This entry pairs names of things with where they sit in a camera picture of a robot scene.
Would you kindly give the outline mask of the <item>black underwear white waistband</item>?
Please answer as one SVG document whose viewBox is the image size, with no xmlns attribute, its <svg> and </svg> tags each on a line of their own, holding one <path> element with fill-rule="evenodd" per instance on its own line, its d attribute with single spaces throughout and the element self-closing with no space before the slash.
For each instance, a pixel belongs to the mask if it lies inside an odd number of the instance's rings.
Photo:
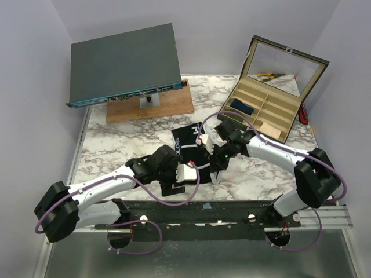
<svg viewBox="0 0 371 278">
<path fill-rule="evenodd" d="M 189 161 L 195 163 L 199 170 L 200 184 L 219 184 L 221 172 L 211 173 L 210 163 L 206 157 L 207 150 L 196 144 L 200 125 L 201 122 L 198 122 L 171 130 L 173 148 L 181 164 L 187 164 Z"/>
</svg>

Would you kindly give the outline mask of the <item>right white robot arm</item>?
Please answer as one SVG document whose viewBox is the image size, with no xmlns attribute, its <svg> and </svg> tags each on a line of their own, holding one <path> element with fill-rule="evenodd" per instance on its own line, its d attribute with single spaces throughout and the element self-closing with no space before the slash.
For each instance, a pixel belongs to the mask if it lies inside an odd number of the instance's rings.
<svg viewBox="0 0 371 278">
<path fill-rule="evenodd" d="M 296 189 L 275 199 L 267 211 L 267 221 L 279 227 L 288 220 L 288 215 L 306 207 L 319 208 L 340 186 L 339 177 L 326 152 L 320 148 L 300 150 L 257 136 L 253 130 L 241 132 L 229 120 L 216 127 L 217 134 L 226 143 L 215 146 L 210 155 L 210 170 L 222 171 L 229 160 L 237 155 L 258 158 L 276 165 L 295 177 Z"/>
</svg>

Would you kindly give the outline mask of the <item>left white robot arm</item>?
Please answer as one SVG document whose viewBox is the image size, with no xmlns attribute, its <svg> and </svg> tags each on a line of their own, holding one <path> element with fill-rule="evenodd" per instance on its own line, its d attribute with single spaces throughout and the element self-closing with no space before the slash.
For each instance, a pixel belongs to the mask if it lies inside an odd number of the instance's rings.
<svg viewBox="0 0 371 278">
<path fill-rule="evenodd" d="M 35 233 L 45 234 L 50 242 L 55 243 L 77 228 L 95 225 L 88 209 L 97 208 L 103 217 L 99 206 L 107 197 L 153 181 L 165 186 L 176 184 L 180 162 L 181 156 L 172 147 L 163 145 L 153 154 L 131 158 L 123 166 L 99 178 L 72 185 L 55 182 L 34 209 L 38 219 Z"/>
</svg>

